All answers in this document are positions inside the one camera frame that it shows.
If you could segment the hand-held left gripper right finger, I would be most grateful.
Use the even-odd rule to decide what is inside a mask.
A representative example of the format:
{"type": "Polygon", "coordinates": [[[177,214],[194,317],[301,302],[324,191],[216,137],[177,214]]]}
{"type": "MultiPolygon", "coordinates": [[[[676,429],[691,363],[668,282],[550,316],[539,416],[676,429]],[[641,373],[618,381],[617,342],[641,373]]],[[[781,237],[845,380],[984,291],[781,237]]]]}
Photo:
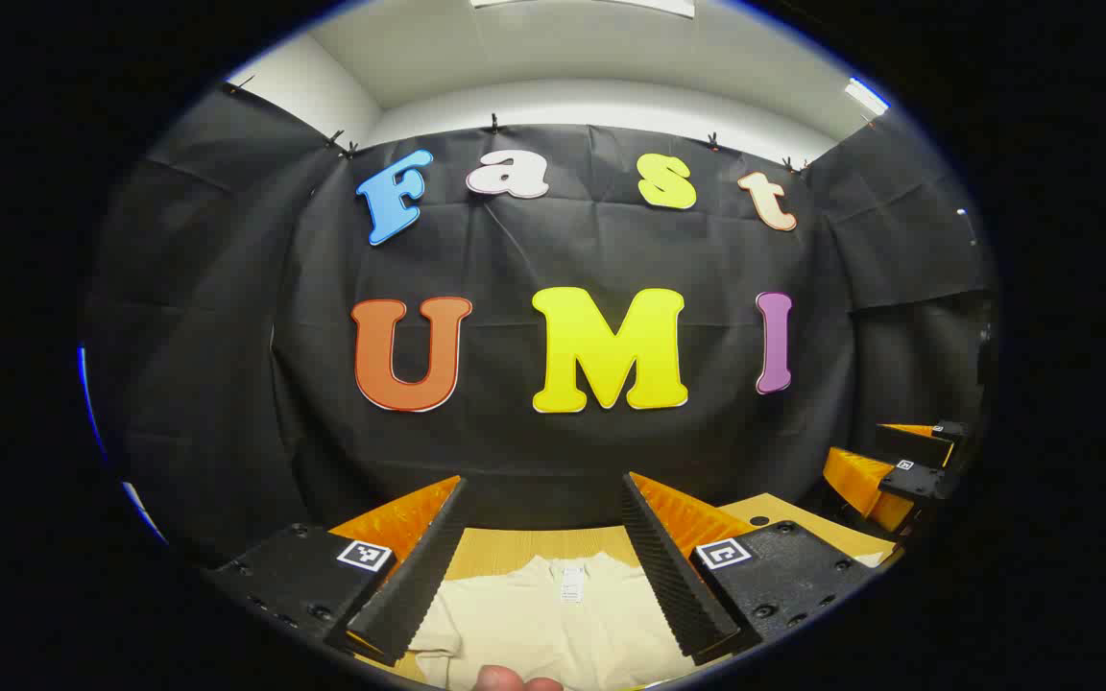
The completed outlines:
{"type": "Polygon", "coordinates": [[[620,486],[623,526],[693,663],[776,646],[878,576],[802,522],[757,525],[634,472],[620,486]]]}

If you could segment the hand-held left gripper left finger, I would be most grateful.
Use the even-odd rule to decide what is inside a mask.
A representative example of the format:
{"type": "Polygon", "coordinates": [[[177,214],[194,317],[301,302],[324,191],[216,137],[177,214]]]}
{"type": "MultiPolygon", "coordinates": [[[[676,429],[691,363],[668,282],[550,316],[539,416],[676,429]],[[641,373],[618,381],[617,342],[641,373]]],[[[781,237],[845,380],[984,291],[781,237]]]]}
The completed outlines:
{"type": "Polygon", "coordinates": [[[396,664],[442,586],[467,499],[465,478],[444,478],[337,528],[294,522],[205,576],[304,643],[396,664]]]}

